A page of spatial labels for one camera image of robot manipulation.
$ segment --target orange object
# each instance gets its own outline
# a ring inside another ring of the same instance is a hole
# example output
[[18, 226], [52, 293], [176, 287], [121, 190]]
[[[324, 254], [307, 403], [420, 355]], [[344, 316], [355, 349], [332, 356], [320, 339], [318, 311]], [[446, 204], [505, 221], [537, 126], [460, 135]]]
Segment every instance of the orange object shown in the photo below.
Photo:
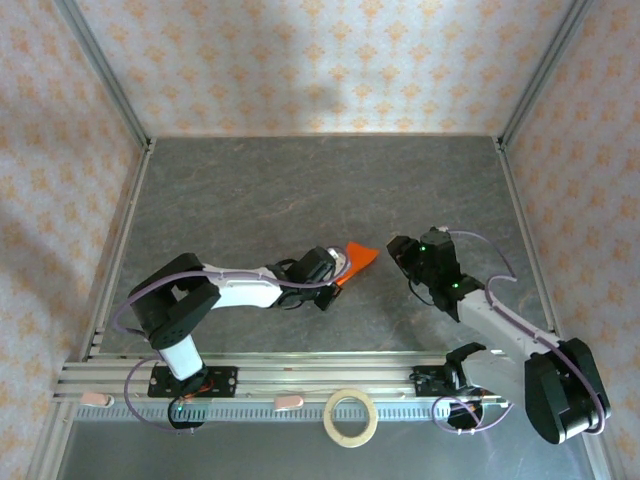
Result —
[[347, 255], [349, 255], [349, 260], [351, 260], [351, 268], [347, 270], [347, 273], [340, 277], [336, 283], [340, 286], [344, 285], [347, 280], [373, 262], [379, 253], [380, 250], [363, 247], [355, 242], [349, 242], [347, 245]]

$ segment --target patterned wall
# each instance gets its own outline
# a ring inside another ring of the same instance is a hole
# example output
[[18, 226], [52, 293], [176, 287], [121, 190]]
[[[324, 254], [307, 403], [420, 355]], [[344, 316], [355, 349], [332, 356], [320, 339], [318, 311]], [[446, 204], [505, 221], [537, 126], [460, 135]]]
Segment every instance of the patterned wall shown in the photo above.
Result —
[[571, 1], [79, 3], [151, 135], [493, 135]]
[[546, 280], [590, 345], [640, 472], [640, 2], [594, 4], [510, 161]]
[[0, 479], [22, 479], [139, 150], [50, 0], [0, 4]]

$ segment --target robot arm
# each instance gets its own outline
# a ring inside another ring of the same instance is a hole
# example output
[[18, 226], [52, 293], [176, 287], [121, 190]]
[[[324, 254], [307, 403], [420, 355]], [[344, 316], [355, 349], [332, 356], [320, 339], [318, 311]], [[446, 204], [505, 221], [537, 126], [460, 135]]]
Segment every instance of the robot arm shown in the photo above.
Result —
[[255, 270], [218, 268], [185, 253], [136, 286], [130, 296], [170, 275], [191, 271], [212, 275], [167, 283], [135, 301], [132, 308], [151, 347], [160, 352], [175, 379], [186, 385], [195, 377], [201, 378], [203, 369], [206, 372], [191, 332], [208, 311], [237, 306], [290, 309], [306, 301], [326, 310], [341, 292], [336, 283], [314, 288], [295, 285], [322, 283], [340, 272], [345, 263], [341, 254], [322, 247], [310, 250], [300, 260], [287, 259]]
[[429, 288], [439, 310], [482, 333], [508, 356], [495, 356], [480, 344], [447, 355], [448, 377], [443, 381], [452, 393], [483, 387], [525, 407], [533, 427], [550, 443], [561, 443], [592, 428], [598, 415], [591, 396], [544, 343], [578, 368], [596, 392], [605, 417], [610, 416], [611, 406], [587, 345], [577, 338], [563, 342], [505, 306], [492, 306], [485, 286], [461, 272], [447, 231], [433, 227], [419, 241], [395, 237], [387, 250], [410, 282]]

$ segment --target gray marble surface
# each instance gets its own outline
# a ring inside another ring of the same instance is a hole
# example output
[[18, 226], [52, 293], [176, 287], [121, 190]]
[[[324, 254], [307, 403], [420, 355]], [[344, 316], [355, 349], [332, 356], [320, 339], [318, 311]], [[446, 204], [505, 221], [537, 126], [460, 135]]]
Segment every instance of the gray marble surface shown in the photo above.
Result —
[[[194, 331], [202, 352], [442, 352], [490, 345], [411, 295], [386, 253], [398, 234], [432, 225], [484, 233], [519, 275], [496, 287], [538, 326], [542, 307], [507, 185], [488, 137], [359, 136], [160, 139], [150, 160], [117, 284], [115, 304], [183, 252], [226, 268], [299, 258], [355, 241], [381, 250], [326, 312], [251, 307], [212, 311]], [[457, 238], [463, 271], [504, 272], [479, 240]], [[426, 290], [418, 291], [425, 295]], [[137, 326], [129, 312], [123, 323]], [[148, 345], [108, 328], [103, 352]]]

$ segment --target masking tape roll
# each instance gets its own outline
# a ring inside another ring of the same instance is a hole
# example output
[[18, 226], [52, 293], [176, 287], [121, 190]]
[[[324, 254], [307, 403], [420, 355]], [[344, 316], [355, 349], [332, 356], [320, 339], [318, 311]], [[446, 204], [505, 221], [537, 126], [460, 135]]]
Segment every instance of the masking tape roll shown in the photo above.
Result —
[[[360, 435], [356, 435], [355, 437], [347, 437], [346, 435], [341, 434], [333, 424], [333, 411], [338, 403], [345, 398], [355, 398], [356, 400], [360, 400], [367, 409], [367, 426]], [[378, 427], [378, 410], [376, 410], [373, 400], [371, 400], [366, 393], [353, 388], [346, 388], [344, 390], [338, 390], [336, 393], [331, 395], [324, 407], [323, 422], [324, 429], [327, 431], [327, 434], [331, 437], [331, 440], [336, 442], [338, 445], [345, 448], [360, 447], [371, 440], [373, 434], [376, 433], [376, 428]]]

